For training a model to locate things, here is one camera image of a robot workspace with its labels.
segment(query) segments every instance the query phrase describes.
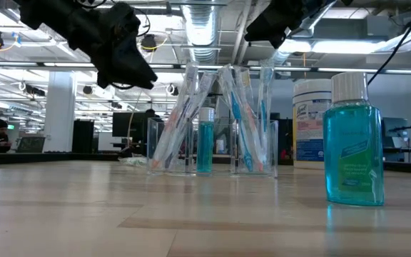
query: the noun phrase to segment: small mouthwash bottle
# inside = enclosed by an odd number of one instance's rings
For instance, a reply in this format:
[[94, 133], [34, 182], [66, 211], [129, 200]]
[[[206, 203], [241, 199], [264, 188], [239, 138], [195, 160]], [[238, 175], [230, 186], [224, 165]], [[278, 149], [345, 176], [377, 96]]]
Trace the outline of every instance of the small mouthwash bottle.
[[383, 151], [380, 111], [371, 106], [364, 73], [332, 79], [333, 106], [323, 116], [328, 200], [381, 206]]
[[198, 173], [212, 173], [214, 120], [215, 110], [213, 108], [199, 110], [198, 158], [196, 161]]

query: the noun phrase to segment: white bottle cap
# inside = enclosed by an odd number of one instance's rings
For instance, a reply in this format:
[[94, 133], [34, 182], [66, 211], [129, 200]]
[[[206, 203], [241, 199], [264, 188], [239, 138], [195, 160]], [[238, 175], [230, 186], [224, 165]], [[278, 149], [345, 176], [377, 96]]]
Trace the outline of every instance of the white bottle cap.
[[199, 109], [199, 121], [214, 121], [215, 120], [215, 109], [203, 107]]
[[368, 100], [367, 78], [363, 72], [346, 72], [333, 76], [333, 103]]

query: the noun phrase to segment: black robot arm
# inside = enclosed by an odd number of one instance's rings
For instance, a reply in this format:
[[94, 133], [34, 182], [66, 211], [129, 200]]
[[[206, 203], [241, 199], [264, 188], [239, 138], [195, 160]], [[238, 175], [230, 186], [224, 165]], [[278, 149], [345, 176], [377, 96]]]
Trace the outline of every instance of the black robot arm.
[[[272, 0], [262, 14], [247, 28], [245, 40], [269, 41], [277, 49], [286, 40], [286, 29], [294, 31], [304, 19], [316, 15], [337, 0]], [[351, 4], [352, 0], [342, 0]]]
[[44, 23], [80, 49], [98, 69], [98, 85], [122, 83], [152, 89], [158, 78], [136, 46], [141, 21], [128, 4], [100, 12], [85, 10], [76, 0], [14, 0], [21, 21], [32, 29]]

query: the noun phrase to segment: white column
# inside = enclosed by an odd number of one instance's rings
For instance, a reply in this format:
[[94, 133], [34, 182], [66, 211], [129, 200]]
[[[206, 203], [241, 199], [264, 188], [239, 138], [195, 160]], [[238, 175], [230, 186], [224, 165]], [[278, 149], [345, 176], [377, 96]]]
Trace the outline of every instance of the white column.
[[50, 72], [44, 152], [72, 150], [76, 91], [74, 72]]

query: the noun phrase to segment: table surface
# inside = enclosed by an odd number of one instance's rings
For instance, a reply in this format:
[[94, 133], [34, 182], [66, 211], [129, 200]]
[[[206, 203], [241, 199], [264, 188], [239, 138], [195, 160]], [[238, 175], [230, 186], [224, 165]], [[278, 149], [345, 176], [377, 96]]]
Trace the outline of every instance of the table surface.
[[325, 200], [323, 171], [147, 176], [117, 162], [0, 166], [0, 256], [411, 256], [411, 174], [386, 204]]

